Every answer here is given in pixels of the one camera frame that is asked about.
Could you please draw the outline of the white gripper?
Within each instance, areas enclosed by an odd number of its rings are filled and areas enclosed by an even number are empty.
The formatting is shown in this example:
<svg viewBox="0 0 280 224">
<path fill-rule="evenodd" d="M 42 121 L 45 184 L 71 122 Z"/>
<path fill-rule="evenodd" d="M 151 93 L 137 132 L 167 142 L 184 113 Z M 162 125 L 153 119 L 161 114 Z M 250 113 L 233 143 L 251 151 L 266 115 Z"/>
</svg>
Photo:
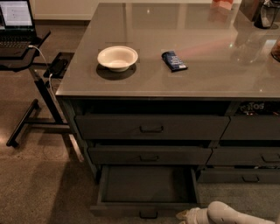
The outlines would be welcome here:
<svg viewBox="0 0 280 224">
<path fill-rule="evenodd" d="M 206 208 L 192 208 L 176 214 L 179 224 L 209 224 Z"/>
</svg>

